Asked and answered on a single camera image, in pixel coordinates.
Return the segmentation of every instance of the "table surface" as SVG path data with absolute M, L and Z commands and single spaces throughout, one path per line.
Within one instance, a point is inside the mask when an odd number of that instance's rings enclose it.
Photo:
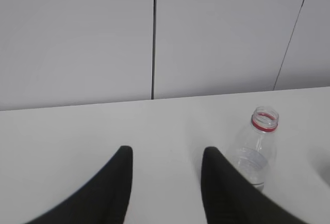
M 262 105 L 280 114 L 264 193 L 308 223 L 328 223 L 329 103 L 330 88 L 317 88 L 2 111 L 0 223 L 22 224 L 54 207 L 121 145 L 134 151 L 125 223 L 206 223 L 203 150 L 224 152 Z

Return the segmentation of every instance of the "white wall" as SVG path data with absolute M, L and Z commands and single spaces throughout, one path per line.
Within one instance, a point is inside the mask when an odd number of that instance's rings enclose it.
M 302 0 L 157 0 L 155 98 L 272 90 Z
M 0 0 L 0 110 L 150 99 L 153 0 Z
M 305 0 L 276 89 L 330 86 L 329 0 Z

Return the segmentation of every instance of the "panel seam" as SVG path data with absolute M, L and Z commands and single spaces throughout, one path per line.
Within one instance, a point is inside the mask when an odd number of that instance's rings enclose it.
M 285 57 L 286 57 L 286 55 L 287 55 L 287 52 L 288 52 L 288 49 L 289 49 L 289 46 L 290 46 L 290 43 L 291 43 L 291 40 L 292 40 L 292 37 L 293 37 L 293 33 L 294 33 L 295 27 L 296 27 L 296 25 L 297 25 L 297 22 L 298 22 L 298 19 L 299 19 L 299 15 L 300 15 L 300 13 L 301 13 L 301 10 L 302 10 L 302 8 L 303 8 L 304 3 L 305 3 L 305 0 L 302 1 L 301 6 L 300 6 L 300 9 L 299 9 L 299 12 L 298 12 L 298 15 L 297 15 L 297 18 L 295 19 L 295 23 L 294 23 L 293 30 L 292 30 L 292 33 L 291 33 L 291 36 L 290 36 L 290 39 L 289 39 L 289 43 L 288 43 L 287 48 L 286 48 L 286 50 L 285 50 L 285 53 L 284 53 L 284 56 L 283 56 L 282 63 L 280 64 L 279 71 L 278 71 L 278 74 L 277 74 L 277 76 L 276 76 L 276 80 L 275 80 L 275 84 L 274 84 L 274 87 L 273 87 L 273 91 L 274 91 L 275 88 L 276 88 L 276 84 L 277 84 L 277 81 L 278 81 L 279 75 L 280 75 L 280 73 L 281 73 L 281 70 L 282 70 L 282 67 L 283 67 L 283 63 L 284 63 Z

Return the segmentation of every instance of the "bottle opening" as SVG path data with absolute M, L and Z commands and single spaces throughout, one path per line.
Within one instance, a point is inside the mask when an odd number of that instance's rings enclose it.
M 264 132 L 273 132 L 278 125 L 278 113 L 271 107 L 258 107 L 251 119 L 252 125 Z

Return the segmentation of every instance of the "plastic bottle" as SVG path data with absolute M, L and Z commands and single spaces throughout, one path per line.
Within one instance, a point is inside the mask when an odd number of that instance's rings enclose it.
M 231 164 L 259 190 L 263 189 L 266 174 L 275 162 L 278 118 L 273 108 L 258 107 L 226 153 Z

